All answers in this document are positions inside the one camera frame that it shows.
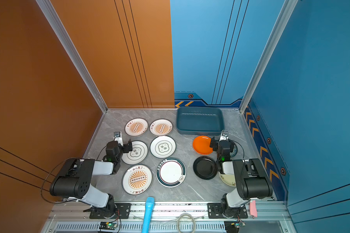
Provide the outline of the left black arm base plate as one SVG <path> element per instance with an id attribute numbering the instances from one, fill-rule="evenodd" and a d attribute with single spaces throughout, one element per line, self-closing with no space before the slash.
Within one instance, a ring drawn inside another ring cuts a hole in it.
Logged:
<path id="1" fill-rule="evenodd" d="M 131 210 L 131 204 L 130 203 L 116 203 L 115 204 L 115 212 L 108 212 L 106 210 L 102 209 L 96 209 L 93 208 L 92 211 L 90 211 L 89 218 L 90 219 L 128 219 L 130 210 Z"/>

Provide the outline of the white flower plate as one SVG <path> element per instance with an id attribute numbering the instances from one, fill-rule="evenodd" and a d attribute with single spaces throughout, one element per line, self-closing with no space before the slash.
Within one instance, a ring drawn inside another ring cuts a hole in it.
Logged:
<path id="1" fill-rule="evenodd" d="M 150 152 L 159 159 L 170 157 L 176 150 L 176 142 L 169 136 L 159 136 L 150 145 Z"/>
<path id="2" fill-rule="evenodd" d="M 148 155 L 148 147 L 142 141 L 132 142 L 132 151 L 124 153 L 122 161 L 128 165 L 141 163 Z"/>

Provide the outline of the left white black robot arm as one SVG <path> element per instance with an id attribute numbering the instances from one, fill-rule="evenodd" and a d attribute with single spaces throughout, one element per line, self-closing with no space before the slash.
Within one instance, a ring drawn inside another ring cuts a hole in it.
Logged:
<path id="1" fill-rule="evenodd" d="M 49 192 L 54 197 L 68 198 L 70 202 L 82 202 L 89 206 L 85 212 L 105 219 L 119 218 L 114 197 L 91 184 L 93 176 L 115 175 L 121 167 L 122 156 L 133 151 L 132 140 L 120 144 L 117 140 L 107 143 L 102 161 L 69 158 L 64 163 Z"/>

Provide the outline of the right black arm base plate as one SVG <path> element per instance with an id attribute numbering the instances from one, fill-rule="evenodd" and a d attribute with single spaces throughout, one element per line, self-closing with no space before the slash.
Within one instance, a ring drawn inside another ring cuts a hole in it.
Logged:
<path id="1" fill-rule="evenodd" d="M 211 219 L 217 218 L 241 218 L 247 219 L 248 212 L 246 207 L 223 207 L 221 203 L 208 203 L 208 216 Z"/>

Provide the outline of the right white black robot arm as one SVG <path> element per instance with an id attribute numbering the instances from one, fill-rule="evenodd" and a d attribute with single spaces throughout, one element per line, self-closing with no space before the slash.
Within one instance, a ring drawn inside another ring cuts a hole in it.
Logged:
<path id="1" fill-rule="evenodd" d="M 221 174 L 235 178 L 235 189 L 221 199 L 220 214 L 226 218 L 239 217 L 241 210 L 252 199 L 273 195 L 273 187 L 260 159 L 232 160 L 234 142 L 211 139 L 210 147 L 217 152 L 216 167 Z"/>

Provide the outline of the orange plastic plate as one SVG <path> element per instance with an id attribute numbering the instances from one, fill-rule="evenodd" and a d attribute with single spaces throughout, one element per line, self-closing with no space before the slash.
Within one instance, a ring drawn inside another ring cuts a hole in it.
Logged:
<path id="1" fill-rule="evenodd" d="M 208 136 L 198 136 L 193 141 L 193 149 L 201 155 L 209 155 L 213 153 L 213 148 L 210 147 L 211 140 Z"/>

